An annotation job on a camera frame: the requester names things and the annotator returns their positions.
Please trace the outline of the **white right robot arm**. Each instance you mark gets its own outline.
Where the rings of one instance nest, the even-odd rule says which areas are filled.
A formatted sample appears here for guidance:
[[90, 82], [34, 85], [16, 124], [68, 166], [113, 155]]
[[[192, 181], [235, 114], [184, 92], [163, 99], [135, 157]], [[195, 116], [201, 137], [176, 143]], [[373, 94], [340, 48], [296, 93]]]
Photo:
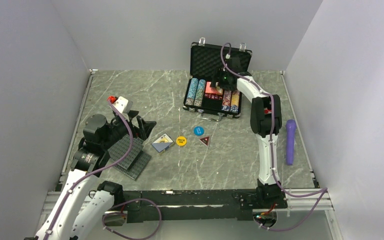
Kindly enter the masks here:
[[250, 127], [256, 136], [259, 155], [259, 173], [255, 193], [244, 199], [244, 208], [287, 208], [285, 193], [279, 182], [277, 168], [277, 143], [282, 127], [280, 97], [259, 86], [248, 72], [241, 72], [238, 57], [229, 54], [221, 57], [222, 67], [217, 70], [214, 81], [223, 90], [238, 90], [251, 103]]

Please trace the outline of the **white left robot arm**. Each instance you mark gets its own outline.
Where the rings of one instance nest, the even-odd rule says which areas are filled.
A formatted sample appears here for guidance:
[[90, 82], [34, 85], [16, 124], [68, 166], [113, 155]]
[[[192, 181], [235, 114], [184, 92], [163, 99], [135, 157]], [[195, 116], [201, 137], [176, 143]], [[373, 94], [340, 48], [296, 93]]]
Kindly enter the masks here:
[[126, 141], [121, 158], [127, 160], [135, 150], [134, 144], [146, 140], [156, 124], [145, 121], [135, 110], [127, 118], [115, 114], [111, 121], [102, 114], [90, 116], [62, 192], [32, 239], [83, 240], [106, 211], [119, 209], [125, 201], [123, 186], [107, 180], [98, 185], [85, 208], [81, 207], [111, 158], [109, 149]]

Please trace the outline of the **red backed card deck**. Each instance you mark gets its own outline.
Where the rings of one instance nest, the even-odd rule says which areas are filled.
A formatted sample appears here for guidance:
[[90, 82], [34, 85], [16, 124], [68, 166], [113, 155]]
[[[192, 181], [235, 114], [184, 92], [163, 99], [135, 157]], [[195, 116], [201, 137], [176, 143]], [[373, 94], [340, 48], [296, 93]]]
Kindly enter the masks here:
[[218, 96], [221, 96], [223, 94], [223, 89], [221, 89], [218, 86], [217, 82], [215, 83], [215, 87], [212, 87], [212, 83], [210, 81], [207, 81], [204, 93], [207, 94], [207, 95], [218, 95]]

